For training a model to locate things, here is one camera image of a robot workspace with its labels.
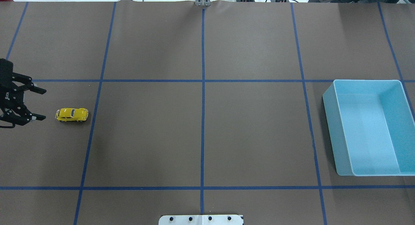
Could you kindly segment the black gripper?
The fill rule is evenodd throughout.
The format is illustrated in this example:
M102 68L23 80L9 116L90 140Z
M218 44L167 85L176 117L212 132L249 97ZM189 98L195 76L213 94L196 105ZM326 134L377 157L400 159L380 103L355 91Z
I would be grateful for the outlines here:
M32 78L26 75L13 72L13 63L6 60L0 60L0 95L1 95L1 118L9 126L1 125L1 128L14 128L16 125L24 126L32 120L42 121L46 116L32 113L25 106L17 106L16 93L24 93L29 90L38 94L45 94L46 89L42 89L33 83Z

